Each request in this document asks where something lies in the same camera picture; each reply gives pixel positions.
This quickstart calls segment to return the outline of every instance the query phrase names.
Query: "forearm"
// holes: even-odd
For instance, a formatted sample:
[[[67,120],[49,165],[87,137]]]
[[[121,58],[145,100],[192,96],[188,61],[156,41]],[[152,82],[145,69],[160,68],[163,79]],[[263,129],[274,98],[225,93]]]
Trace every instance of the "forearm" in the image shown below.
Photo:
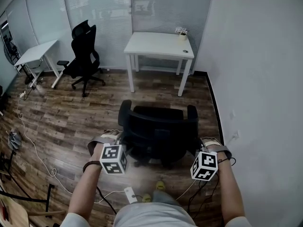
[[[217,154],[218,160],[226,159],[223,152]],[[218,164],[221,185],[221,206],[225,224],[236,217],[245,216],[243,201],[238,184],[232,172],[231,163],[225,160]]]
[[[76,213],[86,220],[92,211],[101,166],[89,165],[78,182],[70,202],[69,213]]]

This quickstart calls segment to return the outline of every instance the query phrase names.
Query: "hand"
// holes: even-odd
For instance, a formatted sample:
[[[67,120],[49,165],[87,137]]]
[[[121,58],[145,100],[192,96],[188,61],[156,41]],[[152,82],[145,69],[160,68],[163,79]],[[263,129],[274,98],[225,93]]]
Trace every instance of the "hand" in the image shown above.
[[[103,144],[98,143],[94,149],[94,154],[91,156],[89,161],[99,161],[103,150]]]

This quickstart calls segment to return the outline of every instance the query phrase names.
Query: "floor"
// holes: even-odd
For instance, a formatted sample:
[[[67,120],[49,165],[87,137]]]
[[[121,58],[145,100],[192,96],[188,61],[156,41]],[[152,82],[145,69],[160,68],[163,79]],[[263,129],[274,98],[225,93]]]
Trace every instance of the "floor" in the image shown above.
[[[74,79],[62,77],[57,89],[51,89],[55,80],[52,73],[41,76],[41,85],[33,90],[26,101],[21,100],[19,110],[23,113],[23,120],[27,127],[27,136],[37,145],[38,154],[43,159],[49,171],[55,167],[57,177],[62,184],[73,191],[82,175],[82,167],[89,159],[88,141],[101,135],[107,129],[119,129],[117,124],[120,104],[125,99],[131,99],[133,106],[149,105],[182,109],[186,112],[187,105],[195,105],[199,115],[199,135],[201,137],[216,137],[219,131],[211,94],[205,77],[188,77],[183,96],[178,97],[178,87],[181,76],[164,72],[134,73],[135,93],[130,93],[127,74],[124,71],[110,71],[96,76],[106,81],[106,86],[100,82],[88,83],[88,97],[81,97],[82,85],[77,89],[71,88]],[[52,190],[50,211],[67,210],[71,195],[66,192],[51,177],[36,156],[33,145],[24,137],[24,130],[16,111],[19,101],[18,95],[25,89],[25,77],[21,75],[11,86],[4,116],[0,118],[0,149],[8,157],[7,131],[17,128],[23,136],[22,148],[14,156],[12,173],[17,176],[18,183],[32,198],[46,198],[48,184],[54,184]],[[99,188],[104,195],[111,191],[122,191],[132,186],[135,194],[152,193],[156,182],[162,179],[167,185],[167,192],[173,197],[180,196],[193,182],[190,177],[190,167],[193,156],[186,155],[176,163],[173,169],[166,170],[160,165],[150,164],[135,168],[130,165],[127,173],[120,176],[101,174]],[[192,216],[195,215],[204,199],[212,194],[216,185],[216,177],[209,182],[191,205]],[[5,187],[10,193],[21,196],[24,194],[12,182],[6,181]],[[179,200],[187,209],[188,199],[198,189],[198,182]],[[220,186],[212,198],[206,201],[201,213],[195,218],[198,226],[217,227],[221,224]],[[114,193],[107,198],[116,210],[128,204],[123,193]],[[19,201],[26,209],[44,211],[45,204]],[[64,216],[31,217],[37,226],[53,226],[54,222],[61,223]],[[103,201],[95,204],[89,220],[92,227],[112,226],[115,216]]]

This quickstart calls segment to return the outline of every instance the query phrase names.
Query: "white table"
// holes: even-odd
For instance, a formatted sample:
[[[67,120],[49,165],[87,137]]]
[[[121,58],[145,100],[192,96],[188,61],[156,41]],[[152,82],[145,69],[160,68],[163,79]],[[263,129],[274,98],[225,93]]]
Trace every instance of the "white table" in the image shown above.
[[[21,65],[21,64],[25,64],[28,62],[32,62],[32,61],[42,61],[42,57],[45,55],[45,53],[57,42],[58,40],[52,40],[37,46],[34,46],[32,48],[29,48],[21,57],[20,59],[16,62],[15,66]],[[55,73],[57,79],[55,80],[55,82],[52,85],[52,88],[54,88],[57,84],[57,82],[59,81],[60,77],[62,76],[62,72],[59,74],[57,68],[55,65],[53,65],[52,63],[49,63],[49,65],[51,66],[53,72]],[[38,73],[38,75],[36,75],[34,73],[33,70],[31,70],[28,67],[29,71],[32,73],[32,75],[34,76],[34,81],[32,82],[32,84],[30,85],[30,87],[32,87],[36,81],[38,80],[38,77],[40,76],[41,72]]]
[[[134,92],[132,67],[139,71],[138,55],[179,61],[177,75],[180,73],[182,60],[187,60],[178,91],[178,96],[182,96],[191,62],[195,57],[188,39],[181,41],[179,35],[174,34],[134,32],[124,49],[124,53],[126,54],[129,86],[132,93]]]

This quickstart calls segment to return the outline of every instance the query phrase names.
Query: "chair base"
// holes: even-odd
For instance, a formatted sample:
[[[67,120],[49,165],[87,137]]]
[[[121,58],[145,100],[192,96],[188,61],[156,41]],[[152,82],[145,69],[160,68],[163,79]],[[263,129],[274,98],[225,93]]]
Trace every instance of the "chair base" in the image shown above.
[[[103,71],[102,71],[101,68],[98,68],[98,70],[97,70],[96,72],[98,72],[98,71],[99,71],[100,73],[103,73]],[[84,81],[82,97],[86,97],[87,94],[85,93],[85,90],[86,90],[87,82],[88,82],[89,80],[101,81],[103,86],[106,85],[106,84],[105,84],[105,81],[102,80],[102,79],[99,79],[99,78],[96,78],[96,77],[93,77],[93,76],[87,76],[87,77],[82,77],[82,78],[80,78],[79,80],[75,81],[75,82],[71,85],[71,87],[72,87],[72,89],[75,90],[75,89],[76,89],[75,85],[77,85],[78,83]]]

